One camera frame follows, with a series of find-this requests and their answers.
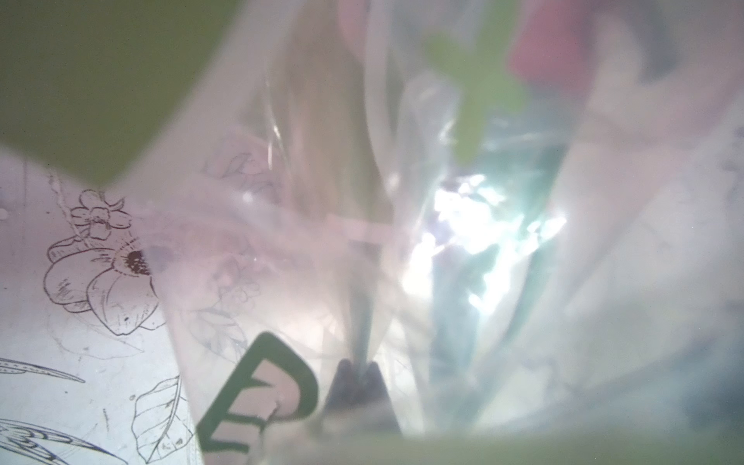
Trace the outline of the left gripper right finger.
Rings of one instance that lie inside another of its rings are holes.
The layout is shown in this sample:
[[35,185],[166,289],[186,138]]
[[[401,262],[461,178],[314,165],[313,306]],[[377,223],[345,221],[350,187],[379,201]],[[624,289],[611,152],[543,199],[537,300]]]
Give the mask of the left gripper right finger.
[[377,362],[370,362],[362,376],[362,410],[362,424],[370,431],[401,432],[389,390]]

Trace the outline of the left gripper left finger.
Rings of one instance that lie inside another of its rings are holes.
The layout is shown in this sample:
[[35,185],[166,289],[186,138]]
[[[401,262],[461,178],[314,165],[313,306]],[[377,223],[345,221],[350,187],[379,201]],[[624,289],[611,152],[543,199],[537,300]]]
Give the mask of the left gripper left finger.
[[343,358],[337,365],[322,412],[324,433],[348,433],[358,425],[362,376]]

